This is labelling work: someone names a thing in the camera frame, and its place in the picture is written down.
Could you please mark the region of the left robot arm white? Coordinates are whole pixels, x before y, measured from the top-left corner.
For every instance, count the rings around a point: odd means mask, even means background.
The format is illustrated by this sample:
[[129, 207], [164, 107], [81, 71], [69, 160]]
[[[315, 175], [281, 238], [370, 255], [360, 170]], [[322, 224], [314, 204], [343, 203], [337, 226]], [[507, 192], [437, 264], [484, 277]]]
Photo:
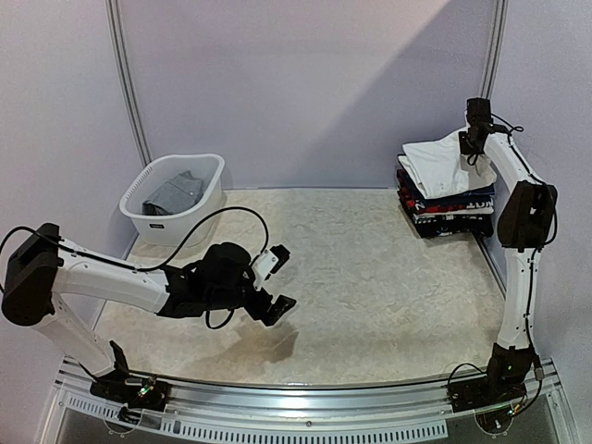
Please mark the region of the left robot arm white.
[[116, 343], [91, 330], [69, 308], [67, 296], [117, 302], [171, 319], [243, 309], [267, 327], [296, 304], [291, 297], [274, 297], [264, 288], [265, 281], [290, 258], [282, 245], [252, 259], [240, 245], [223, 242], [183, 267], [144, 267], [86, 250], [62, 238], [52, 223], [11, 232], [25, 232], [28, 237], [6, 264], [3, 316], [51, 340], [93, 379], [101, 378], [103, 388], [117, 401], [130, 401], [138, 391], [125, 354]]

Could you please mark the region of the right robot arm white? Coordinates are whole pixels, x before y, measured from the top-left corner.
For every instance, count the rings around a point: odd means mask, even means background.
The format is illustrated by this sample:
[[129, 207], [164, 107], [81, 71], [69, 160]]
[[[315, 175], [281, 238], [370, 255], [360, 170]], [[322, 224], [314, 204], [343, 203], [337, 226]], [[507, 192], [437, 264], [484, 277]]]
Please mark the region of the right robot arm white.
[[487, 160], [510, 192], [497, 222], [496, 235], [506, 260], [505, 305], [498, 338], [487, 365], [488, 376], [478, 395], [497, 403], [512, 391], [513, 376], [527, 373], [536, 360], [532, 339], [537, 273], [543, 249], [554, 239], [558, 198], [518, 149], [515, 127], [496, 124], [487, 98], [466, 101], [466, 129], [459, 134], [460, 151], [473, 162]]

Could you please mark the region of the white cloth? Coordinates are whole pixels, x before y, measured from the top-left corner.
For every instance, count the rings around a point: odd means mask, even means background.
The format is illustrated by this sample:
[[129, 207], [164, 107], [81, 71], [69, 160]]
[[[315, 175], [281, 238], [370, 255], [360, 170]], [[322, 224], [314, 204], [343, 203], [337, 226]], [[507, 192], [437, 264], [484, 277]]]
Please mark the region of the white cloth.
[[489, 187], [497, 174], [486, 157], [474, 165], [461, 154], [459, 130], [432, 142], [410, 142], [399, 156], [405, 172], [426, 199], [439, 199]]

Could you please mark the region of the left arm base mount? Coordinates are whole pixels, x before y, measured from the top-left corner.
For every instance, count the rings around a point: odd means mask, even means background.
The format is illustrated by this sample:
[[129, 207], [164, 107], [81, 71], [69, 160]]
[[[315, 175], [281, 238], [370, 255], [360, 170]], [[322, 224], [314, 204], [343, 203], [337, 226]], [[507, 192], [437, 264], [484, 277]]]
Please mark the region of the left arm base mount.
[[104, 376], [94, 376], [90, 393], [121, 405], [117, 413], [120, 422], [137, 425], [143, 410], [162, 413], [168, 403], [171, 385], [156, 375], [134, 376], [130, 373], [123, 350], [109, 342], [114, 353], [114, 368]]

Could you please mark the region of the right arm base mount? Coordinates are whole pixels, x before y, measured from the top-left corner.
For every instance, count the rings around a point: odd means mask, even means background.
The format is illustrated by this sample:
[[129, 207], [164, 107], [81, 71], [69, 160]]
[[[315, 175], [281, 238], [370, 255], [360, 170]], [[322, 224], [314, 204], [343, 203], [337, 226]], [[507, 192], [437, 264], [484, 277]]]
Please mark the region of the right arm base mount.
[[533, 347], [506, 350], [495, 346], [485, 370], [471, 364], [478, 376], [457, 380], [455, 374], [465, 366], [457, 365], [447, 379], [450, 405], [456, 413], [473, 411], [478, 427], [489, 435], [507, 431], [542, 391], [543, 366]]

